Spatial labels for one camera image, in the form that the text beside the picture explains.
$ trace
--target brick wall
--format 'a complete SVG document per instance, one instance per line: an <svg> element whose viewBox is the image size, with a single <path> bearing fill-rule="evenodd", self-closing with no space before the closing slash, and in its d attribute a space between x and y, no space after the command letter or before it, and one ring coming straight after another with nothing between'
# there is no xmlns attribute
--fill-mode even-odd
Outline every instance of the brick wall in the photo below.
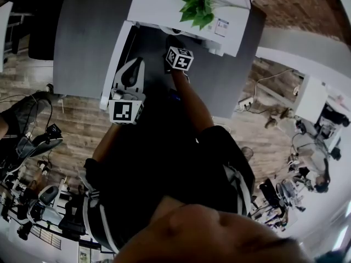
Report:
<svg viewBox="0 0 351 263"><path fill-rule="evenodd" d="M351 45L351 29L339 0L254 0L267 27L314 32Z"/></svg>

